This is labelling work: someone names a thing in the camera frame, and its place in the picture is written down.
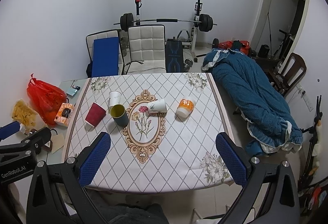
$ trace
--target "door frame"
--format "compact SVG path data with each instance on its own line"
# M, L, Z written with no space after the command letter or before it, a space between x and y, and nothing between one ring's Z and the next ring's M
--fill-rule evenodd
M261 12L262 12L263 1L264 1L264 0L261 0L261 1L260 1L260 7L259 7L259 10L258 10L258 12L257 12L257 16L256 16L256 20L255 20L255 25L254 25L254 27L253 27L252 35L251 35L251 37L250 37L250 38L251 38L251 39L250 39L250 45L251 45L251 46L252 46L252 40L253 40L253 38L254 38L255 30L256 30L257 25L258 25L258 22L259 22L260 14L261 14ZM279 72L281 72L282 69L283 69L283 67L286 65L287 60L288 60L290 54L294 51L294 49L295 49L295 47L296 47L296 45L297 45L297 42L298 42L298 40L299 40L299 38L300 38L300 36L301 36L302 30L303 30L303 26L304 26L304 23L305 23L305 19L306 19L306 15L307 15L308 8L309 8L309 2L310 2L310 0L305 0L304 11L303 11L303 15L302 15L301 23L300 23L300 26L299 26L298 31L297 31L297 33L296 33L295 40L294 40L294 42L293 42L293 44L292 44L292 47L290 48L290 50L289 50L289 52L288 52L288 54L287 54L287 56L286 56L286 59L284 60L282 66L280 67Z

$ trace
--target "red cup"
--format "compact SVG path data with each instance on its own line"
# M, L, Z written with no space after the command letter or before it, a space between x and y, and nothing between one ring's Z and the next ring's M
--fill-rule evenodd
M106 116L106 110L99 104L93 103L85 118L86 123L92 127L97 127L101 120Z

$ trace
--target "white patterned tablecloth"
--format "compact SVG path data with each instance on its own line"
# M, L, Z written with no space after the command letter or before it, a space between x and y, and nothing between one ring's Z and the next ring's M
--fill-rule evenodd
M85 117L93 102L105 109L109 92L120 91L130 123L118 127L109 113L96 128ZM92 78L83 87L72 115L63 161L79 154L102 131L110 150L90 187L107 191L158 193L201 189L232 181L215 148L225 131L231 137L222 100L210 74L164 73ZM175 114L183 96L196 106L182 119ZM149 115L146 103L165 99L166 114Z

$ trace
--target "doorway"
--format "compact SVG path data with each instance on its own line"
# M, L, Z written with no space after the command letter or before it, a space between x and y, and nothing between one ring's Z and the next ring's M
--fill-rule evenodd
M265 56L261 57L284 62L297 44L308 4L309 0L261 0L251 38L252 49L258 54L261 48L266 48Z

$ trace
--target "orange tissue box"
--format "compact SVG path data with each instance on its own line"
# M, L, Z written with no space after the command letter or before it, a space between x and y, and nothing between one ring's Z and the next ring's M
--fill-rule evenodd
M74 105L72 105L71 103L62 103L55 117L55 122L58 125L68 127L69 117L71 116L73 110Z

